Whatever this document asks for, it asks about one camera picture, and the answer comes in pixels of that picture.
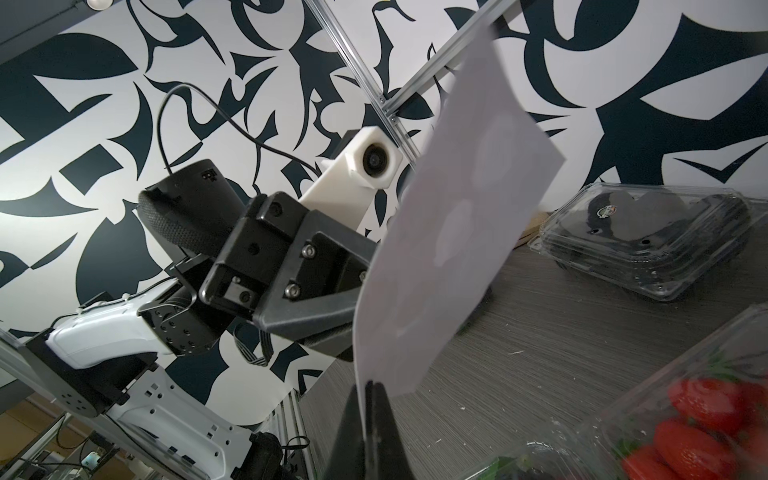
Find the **black and white wallpaper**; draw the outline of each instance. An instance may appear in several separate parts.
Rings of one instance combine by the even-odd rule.
[[[388,95],[485,3],[326,2]],[[543,209],[592,181],[768,197],[764,0],[521,0],[494,28],[518,100],[567,158]],[[422,150],[459,68],[399,112]],[[162,124],[173,164],[213,159],[243,200],[300,197],[347,130],[380,124],[301,0],[124,0],[0,65],[0,328],[29,336],[97,292],[164,275],[170,260],[135,208],[165,175],[154,125],[179,81],[310,165],[254,147],[179,92]],[[382,238],[396,190],[376,195],[361,233]],[[252,327],[239,336],[256,347]],[[268,369],[247,365],[230,333],[208,355],[162,363],[224,418],[252,425],[332,360],[273,343]]]
[[[392,95],[485,0],[326,0]],[[567,159],[541,207],[594,181],[768,197],[765,0],[521,0],[494,28],[523,107]],[[426,148],[453,71],[400,112]]]
[[[125,0],[0,65],[0,328],[30,336],[102,290],[134,293],[165,276],[170,259],[135,209],[165,176],[154,125],[179,81],[310,165],[256,148],[180,92],[162,121],[172,164],[211,158],[243,201],[300,197],[347,130],[379,123],[301,0]],[[395,206],[380,192],[361,233],[378,240]],[[238,337],[257,346],[252,326]],[[269,368],[245,363],[230,333],[209,354],[161,363],[216,413],[253,425],[333,360],[273,344]]]

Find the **clear plastic container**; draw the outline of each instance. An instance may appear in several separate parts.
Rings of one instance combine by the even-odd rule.
[[[675,480],[768,478],[768,303],[750,307],[632,389],[578,437],[613,469],[610,480],[630,478],[627,458],[638,449],[660,455]],[[685,458],[694,454],[699,459],[690,465]]]
[[[552,422],[531,438],[460,478],[765,480],[768,303],[741,313],[576,432]]]
[[[529,246],[559,263],[668,301],[746,246],[750,202],[725,188],[590,184]]]
[[[534,440],[515,446],[508,455],[494,457],[460,478],[599,480],[608,475],[594,450],[580,445],[576,434],[558,422],[549,422],[531,437]]]

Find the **gray table surface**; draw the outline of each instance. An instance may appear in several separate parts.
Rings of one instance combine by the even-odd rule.
[[[736,262],[674,303],[515,250],[483,314],[446,346],[415,393],[392,399],[416,478],[453,480],[548,419],[577,425],[750,304],[768,301],[766,237],[761,227]],[[320,472],[353,383],[352,364],[336,361],[300,401]]]

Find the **white paper sheet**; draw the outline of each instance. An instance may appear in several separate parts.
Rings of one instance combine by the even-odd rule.
[[[515,99],[482,32],[360,293],[353,345],[361,400],[369,380],[390,396],[415,390],[563,162]]]

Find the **camera lens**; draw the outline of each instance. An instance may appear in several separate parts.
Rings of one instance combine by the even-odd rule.
[[[389,165],[389,159],[386,150],[380,145],[369,145],[366,152],[362,154],[362,168],[371,177],[379,177]]]

